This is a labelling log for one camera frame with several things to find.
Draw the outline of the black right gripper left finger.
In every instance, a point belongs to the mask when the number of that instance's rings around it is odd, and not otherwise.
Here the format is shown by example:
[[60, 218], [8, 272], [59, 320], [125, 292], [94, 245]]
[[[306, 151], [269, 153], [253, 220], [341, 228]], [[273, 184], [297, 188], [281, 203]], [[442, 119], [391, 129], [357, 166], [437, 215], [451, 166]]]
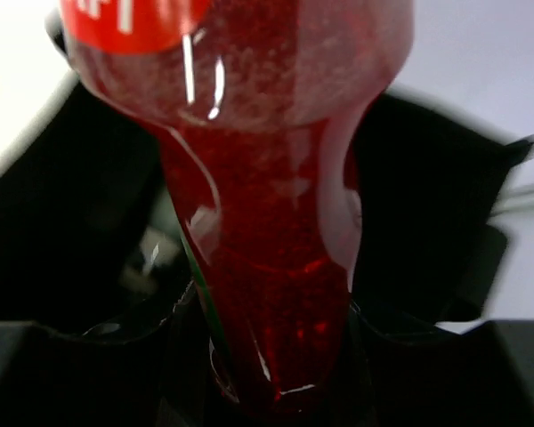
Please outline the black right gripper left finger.
[[0, 323], [0, 426], [200, 426], [207, 333], [194, 286], [90, 334]]

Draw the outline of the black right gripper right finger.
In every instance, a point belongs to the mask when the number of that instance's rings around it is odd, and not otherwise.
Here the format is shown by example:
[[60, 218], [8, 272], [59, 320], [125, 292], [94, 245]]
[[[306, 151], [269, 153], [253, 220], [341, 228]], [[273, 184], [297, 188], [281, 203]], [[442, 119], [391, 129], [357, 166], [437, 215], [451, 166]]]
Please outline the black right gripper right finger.
[[534, 426], [534, 320], [464, 334], [384, 304], [352, 305], [380, 426]]

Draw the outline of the black canvas bag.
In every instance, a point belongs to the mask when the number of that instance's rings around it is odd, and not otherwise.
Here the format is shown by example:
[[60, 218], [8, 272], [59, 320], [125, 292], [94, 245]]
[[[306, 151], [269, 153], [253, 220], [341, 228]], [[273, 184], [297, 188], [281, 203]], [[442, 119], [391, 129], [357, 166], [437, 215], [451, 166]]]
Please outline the black canvas bag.
[[[510, 170], [534, 137], [503, 144], [386, 94], [352, 142], [364, 238], [355, 294], [382, 296], [423, 320], [470, 319], [499, 262], [479, 243]], [[152, 296], [118, 283], [153, 227], [181, 254]], [[82, 85], [0, 177], [0, 321], [83, 334], [157, 299], [177, 300], [190, 269], [176, 234], [156, 141]]]

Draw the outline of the red dish soap bottle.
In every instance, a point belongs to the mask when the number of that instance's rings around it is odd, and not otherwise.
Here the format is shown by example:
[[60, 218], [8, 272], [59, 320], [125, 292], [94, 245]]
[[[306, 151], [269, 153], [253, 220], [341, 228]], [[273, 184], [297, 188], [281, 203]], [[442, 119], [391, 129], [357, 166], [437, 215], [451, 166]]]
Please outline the red dish soap bottle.
[[350, 148], [413, 42], [410, 1], [63, 1], [82, 84], [159, 139], [218, 382], [316, 406], [360, 248]]

